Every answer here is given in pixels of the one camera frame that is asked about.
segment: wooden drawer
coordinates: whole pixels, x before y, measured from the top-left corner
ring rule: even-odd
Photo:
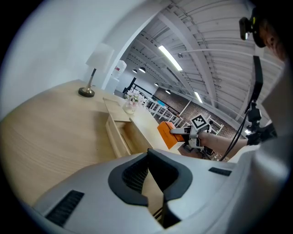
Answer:
[[[133,122],[115,121],[109,114],[106,130],[117,158],[147,152],[151,148]]]

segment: white lampshade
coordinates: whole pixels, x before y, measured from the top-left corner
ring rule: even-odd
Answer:
[[[106,72],[114,50],[106,44],[100,43],[88,58],[86,64],[99,71]]]

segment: white ceiling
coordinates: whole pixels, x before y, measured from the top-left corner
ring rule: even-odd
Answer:
[[[247,106],[252,55],[261,58],[264,76],[258,103],[268,94],[282,67],[267,48],[255,46],[252,36],[247,41],[240,39],[239,19],[250,18],[248,7],[243,0],[173,0],[137,36],[128,61],[144,66],[160,87],[189,99],[195,98],[196,91],[205,105],[241,122],[238,114],[243,116]],[[174,56],[182,71],[160,52],[160,45]],[[195,49],[210,51],[186,52]],[[261,125],[265,125],[269,117],[259,106]]]

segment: forearm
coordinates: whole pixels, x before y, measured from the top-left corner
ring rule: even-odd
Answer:
[[[232,139],[220,137],[211,133],[200,132],[198,138],[201,140],[201,144],[214,150],[215,152],[224,155],[228,149]],[[238,140],[233,149],[227,155],[232,158],[242,147],[247,145],[247,140]]]

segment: cardboard box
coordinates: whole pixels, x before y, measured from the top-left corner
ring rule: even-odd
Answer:
[[[178,149],[183,143],[184,139],[181,135],[171,134],[170,130],[176,128],[172,122],[161,122],[157,129],[159,130],[168,149],[175,147]]]

